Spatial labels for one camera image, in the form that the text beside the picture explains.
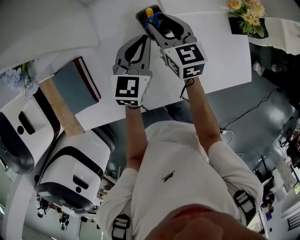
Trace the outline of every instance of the black pants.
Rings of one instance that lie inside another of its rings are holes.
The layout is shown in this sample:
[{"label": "black pants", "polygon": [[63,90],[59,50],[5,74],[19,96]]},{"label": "black pants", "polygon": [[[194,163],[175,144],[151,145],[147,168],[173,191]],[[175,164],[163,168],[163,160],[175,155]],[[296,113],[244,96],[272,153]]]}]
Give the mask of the black pants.
[{"label": "black pants", "polygon": [[262,76],[283,90],[288,95],[290,103],[296,109],[299,109],[300,73],[296,73],[295,71],[275,73],[269,69],[265,69]]}]

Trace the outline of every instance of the black stripe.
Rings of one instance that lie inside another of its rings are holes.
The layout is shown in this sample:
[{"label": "black stripe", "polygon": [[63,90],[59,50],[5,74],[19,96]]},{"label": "black stripe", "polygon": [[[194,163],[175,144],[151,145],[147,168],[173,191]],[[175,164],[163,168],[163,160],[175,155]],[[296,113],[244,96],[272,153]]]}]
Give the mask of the black stripe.
[{"label": "black stripe", "polygon": [[77,159],[79,162],[81,162],[83,165],[87,166],[89,169],[91,169],[95,174],[99,176],[99,178],[102,180],[103,178],[103,170],[101,167],[99,167],[97,164],[95,164],[91,159],[89,159],[85,154],[80,152],[78,149],[68,146],[61,150],[59,150],[48,162],[44,172],[47,170],[47,168],[59,157],[69,155],[73,158]]},{"label": "black stripe", "polygon": [[51,142],[53,143],[60,133],[60,122],[58,121],[50,103],[48,102],[47,98],[40,88],[38,88],[37,92],[33,94],[33,96],[53,128],[54,135]]},{"label": "black stripe", "polygon": [[46,182],[34,187],[36,192],[50,203],[73,207],[75,213],[85,213],[93,209],[94,204],[75,191],[56,182]]},{"label": "black stripe", "polygon": [[6,116],[0,112],[0,158],[17,174],[33,170],[33,156]]}]

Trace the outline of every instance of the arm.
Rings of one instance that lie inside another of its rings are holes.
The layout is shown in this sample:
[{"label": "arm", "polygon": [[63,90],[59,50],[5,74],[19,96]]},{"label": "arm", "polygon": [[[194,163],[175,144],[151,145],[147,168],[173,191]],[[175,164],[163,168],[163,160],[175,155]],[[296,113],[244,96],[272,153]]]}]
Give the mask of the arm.
[{"label": "arm", "polygon": [[187,95],[199,142],[208,154],[211,145],[222,139],[218,122],[205,98],[200,80],[195,77],[194,81],[193,85],[187,86]]},{"label": "arm", "polygon": [[228,190],[246,191],[254,198],[258,210],[263,186],[241,158],[222,141],[217,120],[205,99],[201,83],[198,78],[194,80],[195,83],[187,87],[187,94],[199,142],[209,157],[209,163],[225,181]]},{"label": "arm", "polygon": [[147,137],[144,129],[141,110],[126,107],[127,126],[127,165],[139,171],[147,147]]},{"label": "arm", "polygon": [[136,170],[125,169],[97,211],[97,224],[108,239],[112,239],[113,223],[116,217],[120,214],[131,216],[131,198],[136,177]]},{"label": "arm", "polygon": [[263,185],[244,161],[223,141],[214,143],[208,153],[209,164],[222,177],[231,193],[244,190],[254,198],[256,211],[263,198]]}]

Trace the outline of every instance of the white table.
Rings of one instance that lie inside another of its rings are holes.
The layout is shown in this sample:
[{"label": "white table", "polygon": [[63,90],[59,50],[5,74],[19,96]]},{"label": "white table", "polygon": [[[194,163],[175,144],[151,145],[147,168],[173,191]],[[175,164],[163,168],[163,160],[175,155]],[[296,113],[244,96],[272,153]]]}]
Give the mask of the white table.
[{"label": "white table", "polygon": [[[110,77],[118,49],[129,39],[144,34],[135,13],[155,4],[152,1],[101,0],[89,5],[90,15],[101,46],[85,54],[89,72],[101,94],[99,103],[76,115],[84,129],[95,128],[125,117],[125,109],[112,98]],[[248,38],[232,35],[225,13],[193,13],[178,15],[192,28],[208,57],[201,82],[206,93],[251,81],[251,60]],[[165,66],[159,47],[151,45],[150,87],[143,104],[148,109],[180,101],[183,82]]]},{"label": "white table", "polygon": [[265,18],[269,37],[249,37],[249,42],[260,46],[272,46],[288,54],[300,54],[300,23],[278,18]]},{"label": "white table", "polygon": [[[227,0],[160,0],[168,14],[226,12]],[[300,22],[300,8],[294,0],[261,0],[266,17]]]}]

